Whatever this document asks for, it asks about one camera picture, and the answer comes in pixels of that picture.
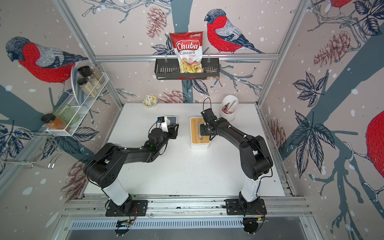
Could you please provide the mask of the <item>grey tissue box lid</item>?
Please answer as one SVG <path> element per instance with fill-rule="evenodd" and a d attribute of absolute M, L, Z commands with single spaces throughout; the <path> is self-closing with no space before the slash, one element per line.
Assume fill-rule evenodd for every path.
<path fill-rule="evenodd" d="M 172 126 L 177 124 L 177 117 L 176 116 L 165 116 L 165 121 L 167 123 L 167 126 Z"/>

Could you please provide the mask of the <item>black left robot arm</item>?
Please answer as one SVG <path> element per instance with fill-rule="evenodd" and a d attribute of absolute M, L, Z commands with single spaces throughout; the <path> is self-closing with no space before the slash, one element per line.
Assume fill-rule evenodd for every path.
<path fill-rule="evenodd" d="M 166 132 L 161 128 L 154 128 L 144 146 L 140 148 L 124 148 L 107 143 L 84 168 L 84 173 L 90 183 L 101 188 L 115 206 L 126 211 L 131 207 L 132 196 L 118 180 L 123 165 L 152 163 L 162 155 L 161 150 L 166 149 L 168 141 L 177 138 L 178 129 L 179 124 L 168 126 Z"/>

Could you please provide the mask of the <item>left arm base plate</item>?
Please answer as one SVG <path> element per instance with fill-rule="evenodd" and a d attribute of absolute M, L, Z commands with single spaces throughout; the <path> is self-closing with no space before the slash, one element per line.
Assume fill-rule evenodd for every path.
<path fill-rule="evenodd" d="M 106 205 L 106 217 L 144 217 L 148 208 L 146 200 L 128 200 L 122 206 L 116 205 L 111 200 Z"/>

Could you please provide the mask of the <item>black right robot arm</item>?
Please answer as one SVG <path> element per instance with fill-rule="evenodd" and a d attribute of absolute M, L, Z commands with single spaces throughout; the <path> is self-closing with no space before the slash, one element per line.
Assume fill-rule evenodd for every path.
<path fill-rule="evenodd" d="M 200 126 L 202 136 L 213 140 L 220 136 L 233 144 L 240 153 L 241 168 L 247 176 L 239 193 L 239 207 L 245 213 L 261 202 L 261 181 L 273 176 L 273 160 L 263 137 L 246 134 L 231 125 L 225 118 L 217 118 L 211 108 L 201 112 L 204 124 Z"/>

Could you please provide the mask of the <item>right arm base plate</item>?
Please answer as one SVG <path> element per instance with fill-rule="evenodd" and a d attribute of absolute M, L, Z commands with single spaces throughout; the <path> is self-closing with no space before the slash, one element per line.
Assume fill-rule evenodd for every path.
<path fill-rule="evenodd" d="M 250 203 L 243 199 L 226 199 L 227 215 L 261 215 L 267 214 L 265 201 L 258 198 Z"/>

